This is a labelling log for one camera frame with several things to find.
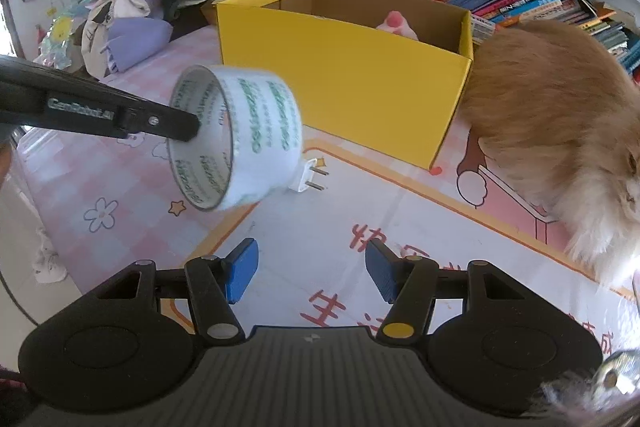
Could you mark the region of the white two pin plug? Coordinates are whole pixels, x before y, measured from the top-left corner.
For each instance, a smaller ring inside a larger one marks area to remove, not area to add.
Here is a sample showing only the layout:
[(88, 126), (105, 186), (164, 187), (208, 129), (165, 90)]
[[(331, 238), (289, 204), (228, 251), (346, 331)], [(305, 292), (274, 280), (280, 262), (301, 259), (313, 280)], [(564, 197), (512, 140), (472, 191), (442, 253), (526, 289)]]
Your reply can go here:
[(294, 176), (288, 184), (288, 191), (294, 193), (304, 193), (310, 188), (316, 191), (324, 191), (326, 188), (314, 178), (316, 176), (327, 176), (326, 162), (323, 158), (303, 158), (299, 161)]

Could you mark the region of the clear packing tape roll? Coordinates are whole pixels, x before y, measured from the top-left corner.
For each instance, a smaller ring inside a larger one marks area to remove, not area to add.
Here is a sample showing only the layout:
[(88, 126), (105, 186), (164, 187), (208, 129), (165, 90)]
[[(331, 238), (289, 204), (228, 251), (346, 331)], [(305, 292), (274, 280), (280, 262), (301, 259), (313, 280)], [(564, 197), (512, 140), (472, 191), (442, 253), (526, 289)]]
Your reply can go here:
[(195, 208), (254, 204), (292, 182), (302, 157), (302, 117), (277, 75), (192, 66), (179, 77), (169, 106), (200, 124), (191, 140), (167, 141), (172, 174)]

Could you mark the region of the pink plush toy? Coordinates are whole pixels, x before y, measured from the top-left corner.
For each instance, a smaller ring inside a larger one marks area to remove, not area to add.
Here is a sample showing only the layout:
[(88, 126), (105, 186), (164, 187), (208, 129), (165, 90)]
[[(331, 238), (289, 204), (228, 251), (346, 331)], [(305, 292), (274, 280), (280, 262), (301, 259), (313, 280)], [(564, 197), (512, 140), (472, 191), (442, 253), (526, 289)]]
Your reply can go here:
[(414, 41), (419, 40), (416, 32), (409, 26), (408, 20), (399, 11), (390, 11), (383, 23), (376, 26), (376, 28), (392, 35), (406, 37)]

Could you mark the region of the yellow cardboard box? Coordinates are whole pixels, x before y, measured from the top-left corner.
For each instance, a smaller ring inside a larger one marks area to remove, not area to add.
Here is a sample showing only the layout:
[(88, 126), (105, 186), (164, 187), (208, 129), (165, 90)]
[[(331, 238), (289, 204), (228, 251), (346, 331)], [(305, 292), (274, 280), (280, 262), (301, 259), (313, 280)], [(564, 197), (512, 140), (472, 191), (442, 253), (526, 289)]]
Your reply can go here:
[[(418, 41), (376, 28), (390, 11)], [(216, 25), (224, 64), (282, 78), (306, 126), (424, 169), (473, 61), (470, 12), (433, 0), (226, 0)]]

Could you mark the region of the orange and white cat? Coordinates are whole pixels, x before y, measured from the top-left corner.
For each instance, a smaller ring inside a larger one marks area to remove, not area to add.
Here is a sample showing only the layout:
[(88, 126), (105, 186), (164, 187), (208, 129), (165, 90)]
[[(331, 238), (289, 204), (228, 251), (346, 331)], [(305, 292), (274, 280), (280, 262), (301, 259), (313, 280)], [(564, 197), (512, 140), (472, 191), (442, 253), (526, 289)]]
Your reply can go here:
[(639, 259), (639, 88), (584, 30), (535, 20), (477, 49), (459, 112), (603, 286)]

